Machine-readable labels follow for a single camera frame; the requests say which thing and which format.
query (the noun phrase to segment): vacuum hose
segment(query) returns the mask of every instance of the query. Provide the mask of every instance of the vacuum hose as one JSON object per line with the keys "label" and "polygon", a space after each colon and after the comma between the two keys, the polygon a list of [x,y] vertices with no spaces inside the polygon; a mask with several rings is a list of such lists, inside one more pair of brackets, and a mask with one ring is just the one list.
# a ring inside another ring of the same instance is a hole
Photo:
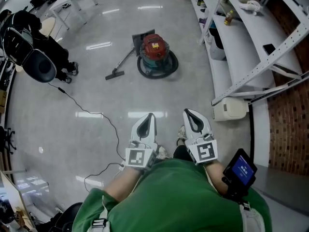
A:
{"label": "vacuum hose", "polygon": [[160,79],[160,78],[164,78],[167,77],[169,75],[171,75],[172,73],[174,73],[177,69],[178,69],[178,60],[175,56],[175,54],[172,51],[169,51],[169,56],[168,58],[171,59],[172,62],[172,68],[170,70],[164,70],[162,71],[163,74],[162,75],[147,75],[145,72],[142,71],[141,67],[140,67],[140,61],[142,60],[142,57],[139,56],[139,58],[137,59],[137,68],[139,69],[139,72],[146,78],[149,79]]}

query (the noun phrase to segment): bottle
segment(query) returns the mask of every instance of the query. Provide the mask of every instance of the bottle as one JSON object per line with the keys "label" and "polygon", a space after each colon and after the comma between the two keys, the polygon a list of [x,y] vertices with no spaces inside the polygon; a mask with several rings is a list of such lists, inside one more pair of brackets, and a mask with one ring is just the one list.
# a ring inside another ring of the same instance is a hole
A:
{"label": "bottle", "polygon": [[234,11],[230,11],[226,14],[225,20],[224,20],[224,24],[226,24],[227,26],[229,26],[231,24],[231,21],[233,19],[234,16]]}

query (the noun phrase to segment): vacuum cleaner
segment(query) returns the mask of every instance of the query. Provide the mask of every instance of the vacuum cleaner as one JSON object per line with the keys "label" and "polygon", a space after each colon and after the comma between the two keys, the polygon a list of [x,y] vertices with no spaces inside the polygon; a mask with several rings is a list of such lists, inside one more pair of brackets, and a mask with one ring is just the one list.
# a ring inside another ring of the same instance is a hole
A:
{"label": "vacuum cleaner", "polygon": [[106,80],[124,75],[124,71],[117,72],[122,63],[135,50],[137,67],[139,72],[149,79],[160,79],[174,73],[178,68],[178,60],[169,49],[169,44],[161,36],[155,34],[154,29],[142,34],[132,35],[134,47],[117,64],[112,74],[105,77]]}

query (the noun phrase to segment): person in black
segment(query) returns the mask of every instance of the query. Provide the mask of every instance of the person in black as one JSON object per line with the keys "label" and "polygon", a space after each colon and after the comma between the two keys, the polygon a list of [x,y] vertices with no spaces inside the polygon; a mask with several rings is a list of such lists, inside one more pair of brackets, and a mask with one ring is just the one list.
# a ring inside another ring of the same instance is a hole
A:
{"label": "person in black", "polygon": [[2,39],[7,28],[12,27],[19,32],[25,29],[31,33],[33,38],[33,48],[44,52],[57,68],[56,78],[70,83],[72,79],[67,76],[62,69],[67,69],[72,75],[78,74],[78,63],[69,62],[69,52],[62,48],[52,37],[46,37],[39,32],[42,24],[39,18],[26,11],[19,11],[12,14],[10,10],[4,10],[0,13],[0,37],[2,48]]}

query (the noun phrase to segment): vacuum wand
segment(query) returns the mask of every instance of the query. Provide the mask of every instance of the vacuum wand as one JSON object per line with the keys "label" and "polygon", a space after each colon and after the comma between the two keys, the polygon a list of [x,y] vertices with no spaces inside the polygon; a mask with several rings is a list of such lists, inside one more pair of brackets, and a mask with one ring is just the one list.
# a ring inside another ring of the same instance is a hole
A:
{"label": "vacuum wand", "polygon": [[117,64],[117,66],[113,69],[112,74],[105,77],[105,80],[110,80],[112,78],[124,75],[125,72],[117,72],[118,68],[122,65],[122,63],[131,55],[131,53],[135,50],[133,47],[129,53]]}

